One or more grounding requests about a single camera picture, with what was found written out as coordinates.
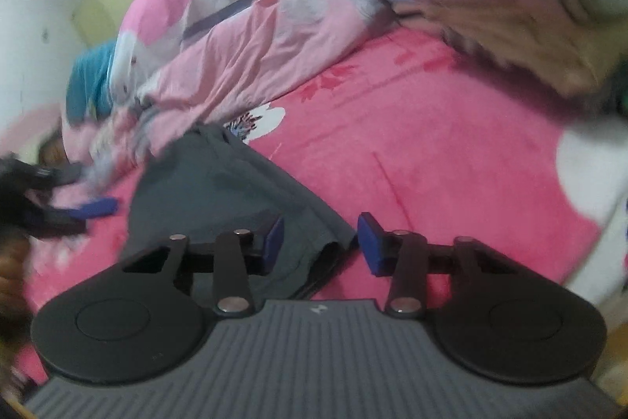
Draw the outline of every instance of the gray ribbed panel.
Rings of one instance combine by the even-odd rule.
[[[371,301],[269,301],[255,317],[220,323],[167,375],[125,388],[55,378],[28,407],[40,419],[609,419],[617,410],[585,379],[534,389],[467,373],[422,324]]]

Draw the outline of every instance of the wall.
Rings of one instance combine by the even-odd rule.
[[[0,0],[0,130],[14,118],[65,98],[83,50],[70,24],[75,0]]]

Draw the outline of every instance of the silver screw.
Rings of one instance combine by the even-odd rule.
[[[224,313],[241,313],[249,308],[249,301],[241,296],[228,296],[218,301],[218,309]]]
[[[411,296],[400,296],[391,301],[391,309],[403,315],[417,313],[422,307],[421,301]]]

